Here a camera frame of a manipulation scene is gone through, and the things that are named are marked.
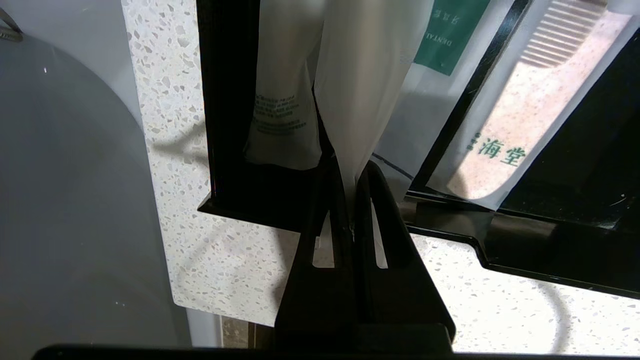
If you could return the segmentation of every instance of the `terrazzo countertop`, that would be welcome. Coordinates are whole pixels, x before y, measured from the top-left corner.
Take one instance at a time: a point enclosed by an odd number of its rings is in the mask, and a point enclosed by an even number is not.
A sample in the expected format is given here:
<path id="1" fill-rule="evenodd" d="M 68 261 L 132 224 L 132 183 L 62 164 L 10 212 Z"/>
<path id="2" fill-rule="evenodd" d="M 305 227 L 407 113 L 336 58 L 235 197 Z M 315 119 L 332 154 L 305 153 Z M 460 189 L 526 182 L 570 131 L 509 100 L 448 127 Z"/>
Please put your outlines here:
<path id="1" fill-rule="evenodd" d="M 173 299 L 272 325 L 298 235 L 196 211 L 210 186 L 195 0 L 122 6 Z M 455 351 L 640 354 L 640 301 L 492 272 L 468 245 L 413 240 L 456 322 Z"/>

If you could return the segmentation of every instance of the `white plastic bag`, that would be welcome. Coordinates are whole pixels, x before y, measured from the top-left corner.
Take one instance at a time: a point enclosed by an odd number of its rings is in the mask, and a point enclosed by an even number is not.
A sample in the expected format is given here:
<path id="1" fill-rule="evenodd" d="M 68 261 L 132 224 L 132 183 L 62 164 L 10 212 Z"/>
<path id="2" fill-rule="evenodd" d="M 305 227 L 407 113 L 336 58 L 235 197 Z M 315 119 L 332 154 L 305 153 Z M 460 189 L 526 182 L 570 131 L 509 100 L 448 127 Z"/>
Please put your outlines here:
<path id="1" fill-rule="evenodd" d="M 433 0 L 327 4 L 314 89 L 350 213 L 358 177 L 391 116 L 432 5 Z"/>
<path id="2" fill-rule="evenodd" d="M 402 200 L 513 0 L 436 0 L 371 160 Z"/>
<path id="3" fill-rule="evenodd" d="M 307 58 L 320 41 L 324 4 L 260 2 L 255 104 L 244 153 L 252 163 L 306 170 L 320 160 Z"/>

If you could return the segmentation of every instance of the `beige comb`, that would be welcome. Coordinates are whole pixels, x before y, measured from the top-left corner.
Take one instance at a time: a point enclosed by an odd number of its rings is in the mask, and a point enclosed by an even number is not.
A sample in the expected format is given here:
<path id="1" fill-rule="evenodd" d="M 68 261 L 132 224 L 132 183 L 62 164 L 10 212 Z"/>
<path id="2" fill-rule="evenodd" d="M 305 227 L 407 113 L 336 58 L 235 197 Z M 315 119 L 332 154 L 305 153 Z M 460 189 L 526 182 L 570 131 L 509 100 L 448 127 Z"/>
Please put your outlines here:
<path id="1" fill-rule="evenodd" d="M 556 67 L 569 60 L 605 11 L 605 1 L 552 1 L 520 61 L 535 67 Z"/>
<path id="2" fill-rule="evenodd" d="M 526 156 L 535 156 L 529 155 L 530 150 L 630 18 L 606 11 L 605 5 L 602 0 L 550 2 L 480 130 L 477 144 L 449 180 L 447 187 L 452 193 L 466 199 L 486 197 L 514 174 Z M 500 149 L 489 154 L 493 157 L 481 150 L 489 140 L 499 141 Z M 519 154 L 516 161 L 508 157 L 515 150 Z"/>

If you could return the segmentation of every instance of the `green label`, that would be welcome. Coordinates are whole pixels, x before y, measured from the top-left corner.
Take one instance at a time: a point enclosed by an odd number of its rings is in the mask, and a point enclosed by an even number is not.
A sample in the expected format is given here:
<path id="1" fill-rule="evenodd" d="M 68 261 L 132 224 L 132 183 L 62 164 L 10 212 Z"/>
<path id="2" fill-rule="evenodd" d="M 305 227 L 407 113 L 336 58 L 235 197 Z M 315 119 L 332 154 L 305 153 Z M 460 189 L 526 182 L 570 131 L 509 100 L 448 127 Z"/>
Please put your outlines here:
<path id="1" fill-rule="evenodd" d="M 435 0 L 413 62 L 450 76 L 487 5 L 489 0 Z"/>

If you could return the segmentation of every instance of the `comb teeth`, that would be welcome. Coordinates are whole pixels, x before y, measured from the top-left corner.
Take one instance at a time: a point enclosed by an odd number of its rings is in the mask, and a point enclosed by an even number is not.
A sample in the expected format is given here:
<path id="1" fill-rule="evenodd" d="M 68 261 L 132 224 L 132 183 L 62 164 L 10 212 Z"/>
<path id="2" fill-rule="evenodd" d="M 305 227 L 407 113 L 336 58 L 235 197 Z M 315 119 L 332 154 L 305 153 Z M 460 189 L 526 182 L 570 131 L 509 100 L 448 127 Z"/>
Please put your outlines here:
<path id="1" fill-rule="evenodd" d="M 520 61 L 556 67 L 569 60 L 604 13 L 606 0 L 553 0 Z"/>

